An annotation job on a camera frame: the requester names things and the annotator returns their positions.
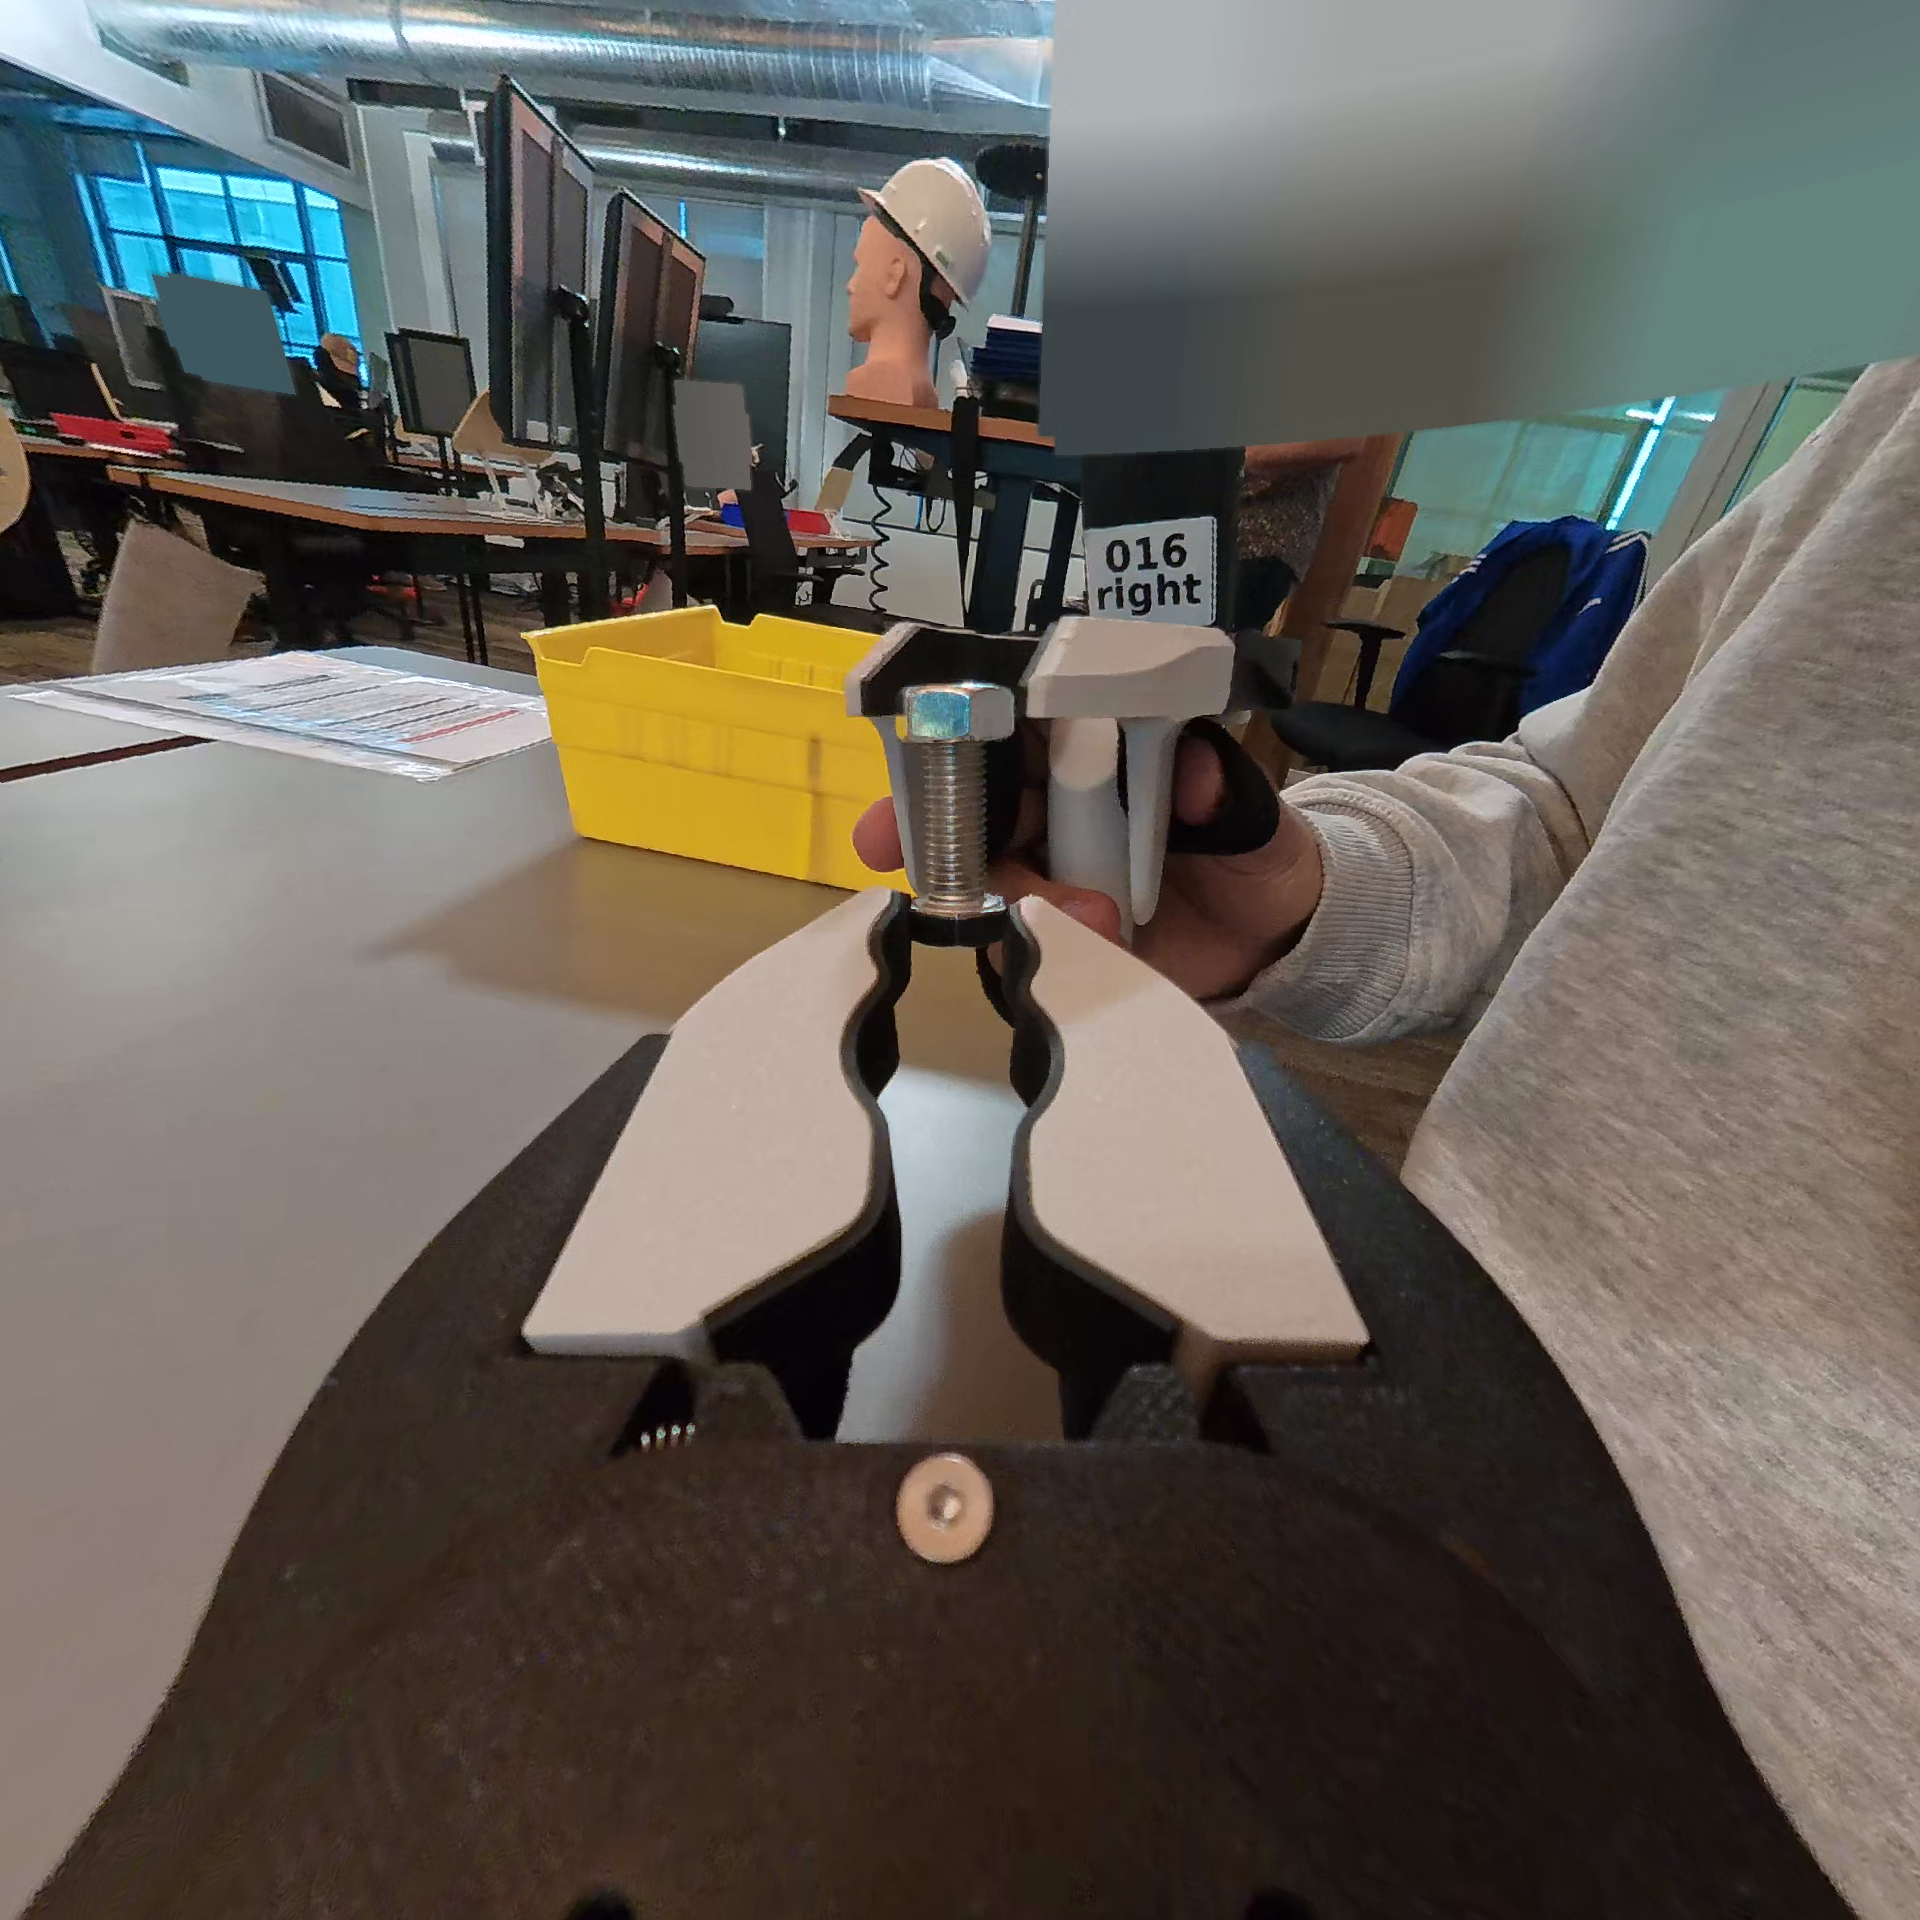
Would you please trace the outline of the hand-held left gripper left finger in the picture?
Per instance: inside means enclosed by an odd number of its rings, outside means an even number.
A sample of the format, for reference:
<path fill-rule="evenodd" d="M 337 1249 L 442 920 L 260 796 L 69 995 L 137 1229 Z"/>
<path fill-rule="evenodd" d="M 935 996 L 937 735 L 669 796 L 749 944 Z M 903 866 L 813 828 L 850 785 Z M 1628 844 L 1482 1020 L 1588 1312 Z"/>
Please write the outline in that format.
<path fill-rule="evenodd" d="M 736 968 L 663 1040 L 522 1323 L 541 1356 L 717 1356 L 897 1193 L 908 901 L 872 888 Z"/>

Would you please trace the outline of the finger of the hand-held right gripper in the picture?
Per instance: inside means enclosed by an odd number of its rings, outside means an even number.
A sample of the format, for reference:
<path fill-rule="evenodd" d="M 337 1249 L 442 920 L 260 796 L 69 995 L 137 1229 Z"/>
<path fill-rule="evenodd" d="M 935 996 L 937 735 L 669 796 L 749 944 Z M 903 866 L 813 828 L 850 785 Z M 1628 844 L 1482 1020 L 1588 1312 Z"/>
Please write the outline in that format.
<path fill-rule="evenodd" d="M 1019 688 L 1037 650 L 1040 639 L 1034 635 L 891 627 L 849 672 L 849 714 L 872 722 L 881 739 L 908 892 L 921 889 L 921 785 L 908 768 L 908 747 L 898 735 L 906 692 L 932 683 L 986 682 L 1013 691 L 1015 708 L 1025 714 Z M 984 756 L 988 855 L 1000 858 L 1018 836 L 1027 772 L 1025 735 L 1015 731 L 1009 740 L 986 745 Z"/>
<path fill-rule="evenodd" d="M 1025 715 L 1191 722 L 1231 708 L 1236 650 L 1211 627 L 1063 618 L 1025 672 Z"/>

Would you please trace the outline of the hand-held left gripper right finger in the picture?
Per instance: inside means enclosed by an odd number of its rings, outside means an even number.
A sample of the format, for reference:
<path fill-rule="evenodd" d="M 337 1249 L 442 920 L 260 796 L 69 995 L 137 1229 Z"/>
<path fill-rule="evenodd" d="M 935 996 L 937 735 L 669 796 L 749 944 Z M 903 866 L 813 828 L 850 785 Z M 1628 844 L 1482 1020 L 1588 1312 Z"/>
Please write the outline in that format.
<path fill-rule="evenodd" d="M 1061 1376 L 1124 1352 L 1191 1387 L 1242 1364 L 1355 1364 L 1369 1331 L 1231 1036 L 1042 899 L 1013 908 L 1018 1091 L 1009 1208 Z"/>

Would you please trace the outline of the metal bolt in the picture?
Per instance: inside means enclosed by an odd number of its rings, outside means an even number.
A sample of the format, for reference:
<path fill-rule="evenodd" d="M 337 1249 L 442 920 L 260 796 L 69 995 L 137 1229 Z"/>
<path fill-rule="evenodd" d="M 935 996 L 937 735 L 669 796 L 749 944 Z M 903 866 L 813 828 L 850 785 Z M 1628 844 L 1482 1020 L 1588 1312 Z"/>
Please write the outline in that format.
<path fill-rule="evenodd" d="M 1003 920 L 991 888 L 991 755 L 980 740 L 906 740 L 908 877 L 916 940 L 984 944 Z"/>

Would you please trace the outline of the person's right forearm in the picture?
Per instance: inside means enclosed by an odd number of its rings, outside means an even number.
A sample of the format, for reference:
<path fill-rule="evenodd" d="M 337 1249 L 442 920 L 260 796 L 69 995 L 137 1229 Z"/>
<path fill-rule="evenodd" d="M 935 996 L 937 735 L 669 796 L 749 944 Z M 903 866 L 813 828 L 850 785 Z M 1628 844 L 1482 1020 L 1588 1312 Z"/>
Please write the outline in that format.
<path fill-rule="evenodd" d="M 1467 1021 L 1594 844 L 1586 708 L 1575 696 L 1499 743 L 1299 785 L 1284 803 L 1319 842 L 1319 905 L 1297 946 L 1219 1001 L 1324 1042 Z"/>

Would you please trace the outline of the blue stacked trays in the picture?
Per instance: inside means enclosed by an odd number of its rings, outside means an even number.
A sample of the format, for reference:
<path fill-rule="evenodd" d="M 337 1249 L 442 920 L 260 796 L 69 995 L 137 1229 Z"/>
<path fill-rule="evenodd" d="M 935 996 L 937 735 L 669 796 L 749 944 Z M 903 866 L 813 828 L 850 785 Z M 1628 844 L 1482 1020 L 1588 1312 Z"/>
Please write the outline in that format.
<path fill-rule="evenodd" d="M 991 316 L 980 344 L 967 355 L 969 393 L 984 417 L 1036 426 L 1040 420 L 1042 323 Z"/>

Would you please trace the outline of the black office chair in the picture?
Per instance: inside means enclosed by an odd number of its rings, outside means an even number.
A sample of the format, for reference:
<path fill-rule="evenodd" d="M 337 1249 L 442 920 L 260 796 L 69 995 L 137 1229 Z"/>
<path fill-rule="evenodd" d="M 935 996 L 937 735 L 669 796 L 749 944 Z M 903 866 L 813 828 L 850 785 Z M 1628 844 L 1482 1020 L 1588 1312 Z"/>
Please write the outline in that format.
<path fill-rule="evenodd" d="M 1505 615 L 1475 620 L 1463 635 L 1433 650 L 1412 634 L 1404 665 L 1405 692 L 1391 712 L 1306 701 L 1283 708 L 1274 729 L 1304 763 L 1324 772 L 1397 768 L 1421 755 L 1450 753 L 1496 736 L 1520 712 L 1532 635 Z"/>

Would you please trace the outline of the yellow plastic bin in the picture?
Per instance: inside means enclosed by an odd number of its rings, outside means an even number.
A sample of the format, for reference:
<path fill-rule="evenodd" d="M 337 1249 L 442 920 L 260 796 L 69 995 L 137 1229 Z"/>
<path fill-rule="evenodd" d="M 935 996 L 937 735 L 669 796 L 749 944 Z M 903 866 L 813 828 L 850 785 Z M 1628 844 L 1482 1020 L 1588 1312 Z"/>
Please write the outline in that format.
<path fill-rule="evenodd" d="M 881 882 L 853 828 L 890 776 L 845 701 L 875 640 L 717 608 L 529 634 L 576 834 L 842 892 Z"/>

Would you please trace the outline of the mannequin head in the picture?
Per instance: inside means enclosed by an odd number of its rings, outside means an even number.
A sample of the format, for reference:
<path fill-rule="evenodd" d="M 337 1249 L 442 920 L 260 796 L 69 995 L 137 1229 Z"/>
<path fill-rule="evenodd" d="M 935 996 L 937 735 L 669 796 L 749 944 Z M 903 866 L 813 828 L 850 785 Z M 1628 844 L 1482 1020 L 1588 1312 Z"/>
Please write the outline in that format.
<path fill-rule="evenodd" d="M 859 227 L 849 280 L 849 336 L 865 351 L 844 396 L 919 412 L 939 410 L 939 325 L 954 316 L 946 282 L 881 213 Z"/>

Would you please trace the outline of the white hard hat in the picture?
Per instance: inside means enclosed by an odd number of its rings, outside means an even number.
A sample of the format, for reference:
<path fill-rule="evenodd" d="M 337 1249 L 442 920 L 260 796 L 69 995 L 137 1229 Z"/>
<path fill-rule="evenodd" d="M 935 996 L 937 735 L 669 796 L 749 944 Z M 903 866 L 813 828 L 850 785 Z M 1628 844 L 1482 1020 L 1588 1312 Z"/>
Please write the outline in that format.
<path fill-rule="evenodd" d="M 929 264 L 951 306 L 972 306 L 992 260 L 992 223 L 967 169 L 949 159 L 915 159 L 857 196 Z"/>

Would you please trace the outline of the blue jacket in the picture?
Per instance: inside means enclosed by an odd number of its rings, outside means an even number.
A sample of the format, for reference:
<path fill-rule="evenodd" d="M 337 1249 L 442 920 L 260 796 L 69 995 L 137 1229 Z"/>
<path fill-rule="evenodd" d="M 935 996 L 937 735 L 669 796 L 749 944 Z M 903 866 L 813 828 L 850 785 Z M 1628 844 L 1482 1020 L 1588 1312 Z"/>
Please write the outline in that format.
<path fill-rule="evenodd" d="M 1514 521 L 1441 589 L 1387 706 L 1397 762 L 1512 736 L 1594 683 L 1641 603 L 1648 535 L 1595 519 Z"/>

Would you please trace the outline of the tall black monitor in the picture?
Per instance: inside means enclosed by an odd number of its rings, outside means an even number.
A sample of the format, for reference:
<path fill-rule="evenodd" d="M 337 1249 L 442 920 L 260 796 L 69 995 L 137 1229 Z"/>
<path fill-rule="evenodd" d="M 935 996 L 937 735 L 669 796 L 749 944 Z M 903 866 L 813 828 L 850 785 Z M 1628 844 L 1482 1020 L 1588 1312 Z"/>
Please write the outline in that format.
<path fill-rule="evenodd" d="M 488 392 L 515 448 L 576 451 L 576 344 L 592 338 L 592 164 L 512 81 L 482 128 Z"/>
<path fill-rule="evenodd" d="M 632 193 L 609 203 L 596 306 L 604 456 L 666 467 L 677 376 L 691 373 L 706 256 Z"/>

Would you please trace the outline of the small black monitor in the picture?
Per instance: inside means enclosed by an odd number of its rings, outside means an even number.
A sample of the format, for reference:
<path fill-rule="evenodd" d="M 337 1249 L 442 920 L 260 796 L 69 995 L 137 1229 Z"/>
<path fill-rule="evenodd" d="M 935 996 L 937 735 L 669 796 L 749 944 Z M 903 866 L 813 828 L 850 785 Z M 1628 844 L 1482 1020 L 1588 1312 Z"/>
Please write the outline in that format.
<path fill-rule="evenodd" d="M 479 396 L 467 336 L 401 327 L 389 331 L 387 346 L 401 428 L 453 442 Z"/>

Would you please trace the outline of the laminated paper sheets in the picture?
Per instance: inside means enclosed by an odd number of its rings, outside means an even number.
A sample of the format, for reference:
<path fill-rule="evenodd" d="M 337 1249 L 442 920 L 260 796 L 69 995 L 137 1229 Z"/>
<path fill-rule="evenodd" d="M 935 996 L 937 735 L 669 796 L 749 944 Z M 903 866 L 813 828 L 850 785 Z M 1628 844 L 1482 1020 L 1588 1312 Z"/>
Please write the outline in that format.
<path fill-rule="evenodd" d="M 367 664 L 347 652 L 165 665 L 12 688 L 5 697 L 424 785 L 554 739 L 538 692 Z"/>

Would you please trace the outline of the silver ventilation duct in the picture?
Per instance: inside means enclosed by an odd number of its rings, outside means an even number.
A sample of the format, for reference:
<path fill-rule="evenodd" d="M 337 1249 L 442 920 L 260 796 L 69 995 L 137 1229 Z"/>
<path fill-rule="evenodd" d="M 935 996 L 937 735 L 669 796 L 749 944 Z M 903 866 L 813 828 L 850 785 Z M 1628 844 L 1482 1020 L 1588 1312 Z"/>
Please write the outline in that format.
<path fill-rule="evenodd" d="M 1047 9 L 1036 26 L 969 8 L 932 23 L 507 3 L 100 3 L 87 17 L 124 58 L 331 81 L 515 76 L 903 107 L 1049 100 Z"/>

